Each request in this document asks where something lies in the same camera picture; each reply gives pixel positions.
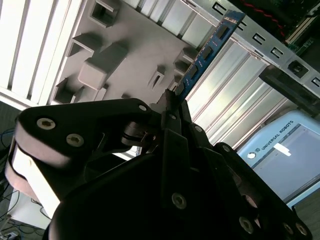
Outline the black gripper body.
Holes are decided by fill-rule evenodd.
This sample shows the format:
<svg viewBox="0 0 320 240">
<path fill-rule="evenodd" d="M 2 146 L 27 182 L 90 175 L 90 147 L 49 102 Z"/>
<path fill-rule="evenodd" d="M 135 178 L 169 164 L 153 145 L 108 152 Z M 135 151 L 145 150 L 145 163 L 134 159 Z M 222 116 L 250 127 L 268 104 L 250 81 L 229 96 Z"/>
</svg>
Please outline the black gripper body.
<svg viewBox="0 0 320 240">
<path fill-rule="evenodd" d="M 56 209 L 46 240 L 248 240 L 240 199 L 224 204 L 208 171 L 187 154 L 129 160 L 70 193 Z"/>
</svg>

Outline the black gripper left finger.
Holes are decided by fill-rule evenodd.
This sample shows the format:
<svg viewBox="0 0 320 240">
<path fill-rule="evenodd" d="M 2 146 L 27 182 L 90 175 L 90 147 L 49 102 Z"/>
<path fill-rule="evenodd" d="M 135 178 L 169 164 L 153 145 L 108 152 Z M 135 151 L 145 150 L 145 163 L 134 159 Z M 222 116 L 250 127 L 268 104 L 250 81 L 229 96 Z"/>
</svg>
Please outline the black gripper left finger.
<svg viewBox="0 0 320 240">
<path fill-rule="evenodd" d="M 79 186 L 106 172 L 117 153 L 132 146 L 175 163 L 187 179 L 192 122 L 188 104 L 166 90 L 152 107 L 136 98 L 27 108 L 14 132 L 15 186 L 56 211 Z"/>
</svg>

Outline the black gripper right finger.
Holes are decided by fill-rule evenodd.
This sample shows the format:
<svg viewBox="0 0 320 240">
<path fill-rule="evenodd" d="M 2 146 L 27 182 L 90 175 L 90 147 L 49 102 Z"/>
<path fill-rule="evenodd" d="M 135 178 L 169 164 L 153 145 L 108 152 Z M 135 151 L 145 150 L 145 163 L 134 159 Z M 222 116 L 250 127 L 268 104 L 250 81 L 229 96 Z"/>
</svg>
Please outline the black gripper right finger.
<svg viewBox="0 0 320 240">
<path fill-rule="evenodd" d="M 229 145 L 211 145 L 192 122 L 187 101 L 180 104 L 182 131 L 193 163 L 211 184 L 210 201 L 219 209 L 212 229 L 223 240 L 311 240 L 308 227 Z"/>
</svg>

